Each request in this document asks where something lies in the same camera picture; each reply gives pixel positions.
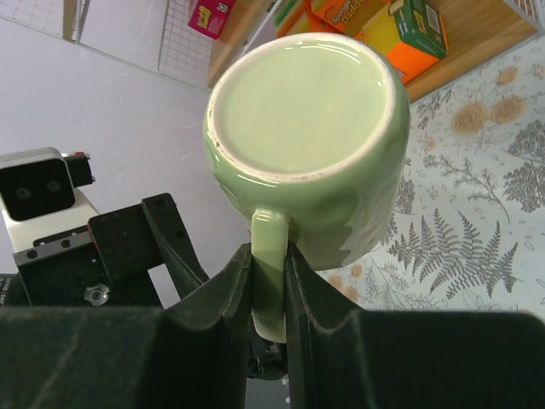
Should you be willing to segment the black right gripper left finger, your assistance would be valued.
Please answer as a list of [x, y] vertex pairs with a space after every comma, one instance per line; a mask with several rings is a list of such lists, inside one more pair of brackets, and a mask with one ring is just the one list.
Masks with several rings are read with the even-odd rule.
[[241, 245], [166, 309], [3, 308], [2, 407], [243, 407], [250, 264]]

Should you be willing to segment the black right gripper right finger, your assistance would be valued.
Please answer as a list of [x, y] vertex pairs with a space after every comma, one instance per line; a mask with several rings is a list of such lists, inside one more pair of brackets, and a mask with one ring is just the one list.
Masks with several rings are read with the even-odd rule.
[[294, 408], [541, 408], [544, 324], [531, 314], [368, 311], [286, 257]]

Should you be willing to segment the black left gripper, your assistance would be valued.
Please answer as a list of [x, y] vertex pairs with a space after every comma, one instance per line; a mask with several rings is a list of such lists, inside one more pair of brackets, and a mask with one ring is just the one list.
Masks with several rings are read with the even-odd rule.
[[151, 269], [165, 265], [180, 307], [201, 307], [209, 276], [174, 199], [162, 193], [91, 218], [14, 254], [12, 303], [32, 307], [158, 307]]

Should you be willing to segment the light green mug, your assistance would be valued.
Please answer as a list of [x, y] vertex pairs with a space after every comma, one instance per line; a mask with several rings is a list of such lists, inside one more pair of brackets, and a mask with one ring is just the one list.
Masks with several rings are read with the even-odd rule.
[[346, 266], [381, 240], [393, 213], [410, 107], [388, 60], [359, 40], [309, 32], [233, 63], [203, 121], [209, 167], [250, 223], [252, 315], [286, 339], [289, 245], [318, 271]]

